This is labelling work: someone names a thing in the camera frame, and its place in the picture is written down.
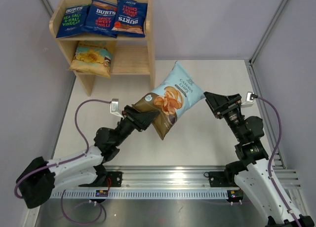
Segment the blue sea salt vinegar bag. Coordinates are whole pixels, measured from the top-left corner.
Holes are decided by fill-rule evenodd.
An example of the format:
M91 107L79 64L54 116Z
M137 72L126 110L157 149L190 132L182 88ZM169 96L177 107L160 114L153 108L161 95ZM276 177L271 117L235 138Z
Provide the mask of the blue sea salt vinegar bag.
M89 8L89 4L68 7L62 18L56 38L81 34Z

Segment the blue spicy sweet chilli bag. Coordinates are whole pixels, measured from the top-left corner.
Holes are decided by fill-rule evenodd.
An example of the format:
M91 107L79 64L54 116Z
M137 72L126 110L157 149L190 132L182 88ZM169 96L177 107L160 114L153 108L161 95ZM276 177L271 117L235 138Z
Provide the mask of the blue spicy sweet chilli bag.
M117 4L106 0L92 0L82 31L116 38L112 32L117 13Z

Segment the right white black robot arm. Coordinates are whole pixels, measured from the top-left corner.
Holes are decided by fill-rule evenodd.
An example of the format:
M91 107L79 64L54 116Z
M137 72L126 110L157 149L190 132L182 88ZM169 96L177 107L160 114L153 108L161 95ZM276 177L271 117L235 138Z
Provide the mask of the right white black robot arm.
M305 216L294 205L278 180L273 156L261 143L263 120L245 117L241 112L241 96L204 93L205 100L217 119L224 119L236 137L238 161L225 166L224 180L237 185L250 199L269 227L313 227L311 216Z

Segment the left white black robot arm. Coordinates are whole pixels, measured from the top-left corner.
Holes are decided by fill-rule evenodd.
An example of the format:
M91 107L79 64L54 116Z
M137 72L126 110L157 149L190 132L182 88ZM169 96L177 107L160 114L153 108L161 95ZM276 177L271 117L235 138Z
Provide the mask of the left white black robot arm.
M99 128L93 145L68 157L33 159L17 178L14 194L23 199L29 209L44 204L61 190L89 184L102 186L107 180L103 164L119 153L118 147L133 131L145 131L159 115L157 110L139 112L131 106L125 106L120 112L116 99L108 104L110 113L120 117L116 128Z

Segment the light blue cassava chips bag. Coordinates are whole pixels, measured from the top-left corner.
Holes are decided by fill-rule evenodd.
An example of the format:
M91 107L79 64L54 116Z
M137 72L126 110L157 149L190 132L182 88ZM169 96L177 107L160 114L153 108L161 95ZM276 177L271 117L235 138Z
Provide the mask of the light blue cassava chips bag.
M163 140L183 113L203 98L204 91L177 61L166 79L132 107L141 113L159 111L153 126Z

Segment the yellow kettle cooked chips bag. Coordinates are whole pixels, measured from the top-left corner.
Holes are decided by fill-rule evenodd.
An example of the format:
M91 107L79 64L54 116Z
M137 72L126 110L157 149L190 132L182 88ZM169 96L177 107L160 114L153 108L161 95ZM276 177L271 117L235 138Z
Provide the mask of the yellow kettle cooked chips bag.
M111 77L116 41L81 40L70 64L70 71Z

